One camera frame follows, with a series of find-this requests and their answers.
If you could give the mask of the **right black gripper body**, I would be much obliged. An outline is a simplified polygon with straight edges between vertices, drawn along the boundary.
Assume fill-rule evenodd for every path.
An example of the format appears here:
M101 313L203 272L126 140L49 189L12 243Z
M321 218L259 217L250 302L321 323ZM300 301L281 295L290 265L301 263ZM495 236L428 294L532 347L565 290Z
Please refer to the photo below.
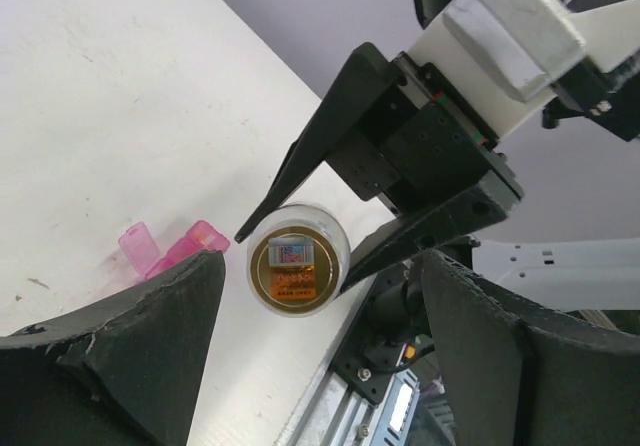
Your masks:
M394 215L445 202L493 172L518 199L524 191L498 138L432 64L405 53L387 89L338 142L326 161L363 201L379 199Z

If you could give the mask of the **pink pill organizer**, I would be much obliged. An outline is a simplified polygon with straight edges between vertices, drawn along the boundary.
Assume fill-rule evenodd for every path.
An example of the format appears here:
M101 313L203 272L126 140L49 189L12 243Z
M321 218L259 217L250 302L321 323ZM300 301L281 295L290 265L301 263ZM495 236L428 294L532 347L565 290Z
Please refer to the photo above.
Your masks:
M166 252L160 250L144 222L128 228L118 244L136 272L138 283L159 275L201 250L225 253L230 247L229 239L204 220L196 221Z

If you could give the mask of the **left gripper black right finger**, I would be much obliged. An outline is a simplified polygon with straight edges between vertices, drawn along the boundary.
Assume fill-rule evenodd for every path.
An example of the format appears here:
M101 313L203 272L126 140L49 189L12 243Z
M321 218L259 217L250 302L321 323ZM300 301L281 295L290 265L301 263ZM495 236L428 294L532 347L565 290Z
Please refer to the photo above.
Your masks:
M639 338L428 250L421 284L459 445L636 445Z

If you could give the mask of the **aluminium mounting rail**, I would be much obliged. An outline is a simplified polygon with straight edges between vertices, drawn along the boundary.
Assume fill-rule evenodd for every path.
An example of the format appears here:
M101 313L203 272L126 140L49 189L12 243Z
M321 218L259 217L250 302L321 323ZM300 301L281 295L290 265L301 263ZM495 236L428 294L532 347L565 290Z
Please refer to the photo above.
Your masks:
M277 445L372 445L392 378L401 371L391 374L384 398L375 406L348 387L331 370L331 361L355 319L371 282L372 278L364 283L354 309L340 328L279 438L275 440ZM406 349L407 343L402 347L397 366L404 359Z

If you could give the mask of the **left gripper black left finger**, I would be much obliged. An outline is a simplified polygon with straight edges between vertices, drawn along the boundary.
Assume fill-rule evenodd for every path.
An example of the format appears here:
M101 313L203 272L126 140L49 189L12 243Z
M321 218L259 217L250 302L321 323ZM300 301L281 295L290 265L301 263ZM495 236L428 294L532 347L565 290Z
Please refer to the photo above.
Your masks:
M219 252L1 340L5 445L184 445L225 281Z

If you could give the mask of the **clear pill bottle orange cap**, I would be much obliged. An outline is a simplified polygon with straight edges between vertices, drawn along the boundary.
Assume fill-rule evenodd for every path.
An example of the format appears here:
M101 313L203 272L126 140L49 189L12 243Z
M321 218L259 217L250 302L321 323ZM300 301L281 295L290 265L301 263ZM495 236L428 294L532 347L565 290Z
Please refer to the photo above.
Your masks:
M350 256L346 232L328 210L285 205L267 215L248 239L248 284L271 311L310 316L337 298Z

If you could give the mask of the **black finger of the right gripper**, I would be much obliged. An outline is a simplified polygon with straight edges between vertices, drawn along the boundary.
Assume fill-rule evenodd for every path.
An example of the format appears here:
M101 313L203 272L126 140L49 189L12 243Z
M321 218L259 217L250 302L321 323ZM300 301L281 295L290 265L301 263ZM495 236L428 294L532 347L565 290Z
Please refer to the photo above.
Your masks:
M266 196L234 236L245 241L325 161L387 90L399 70L370 42L355 48L300 136L291 144Z
M340 291L427 249L505 221L523 197L519 187L474 185L437 206L380 226L352 251Z

